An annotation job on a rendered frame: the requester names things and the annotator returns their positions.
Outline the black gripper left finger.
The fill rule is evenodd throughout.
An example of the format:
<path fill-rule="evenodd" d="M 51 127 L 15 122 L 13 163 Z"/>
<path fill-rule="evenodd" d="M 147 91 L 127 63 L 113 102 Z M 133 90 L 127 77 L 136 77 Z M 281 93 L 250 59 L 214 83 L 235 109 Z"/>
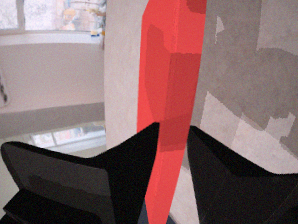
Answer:
<path fill-rule="evenodd" d="M 149 124 L 101 155 L 67 155 L 23 143 L 1 144 L 17 188 L 100 216 L 102 224 L 137 224 L 156 160 L 160 123 Z"/>

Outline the dark grey open box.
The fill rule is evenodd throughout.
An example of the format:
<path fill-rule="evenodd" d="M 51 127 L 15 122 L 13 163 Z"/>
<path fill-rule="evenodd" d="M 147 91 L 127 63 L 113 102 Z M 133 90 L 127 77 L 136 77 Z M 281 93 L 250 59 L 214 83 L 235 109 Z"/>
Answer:
<path fill-rule="evenodd" d="M 140 218 L 138 218 L 137 224 L 149 224 L 148 210 L 146 210 L 145 200 L 144 204 L 142 204 Z M 173 221 L 172 217 L 168 216 L 168 218 L 166 218 L 165 224 L 176 224 L 176 222 Z"/>

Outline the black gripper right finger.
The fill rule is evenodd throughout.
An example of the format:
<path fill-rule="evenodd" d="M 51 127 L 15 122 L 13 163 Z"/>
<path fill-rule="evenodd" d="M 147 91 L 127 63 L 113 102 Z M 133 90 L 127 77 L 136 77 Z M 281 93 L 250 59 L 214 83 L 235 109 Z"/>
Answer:
<path fill-rule="evenodd" d="M 298 206 L 298 173 L 271 173 L 192 125 L 186 139 L 200 224 L 274 224 Z"/>

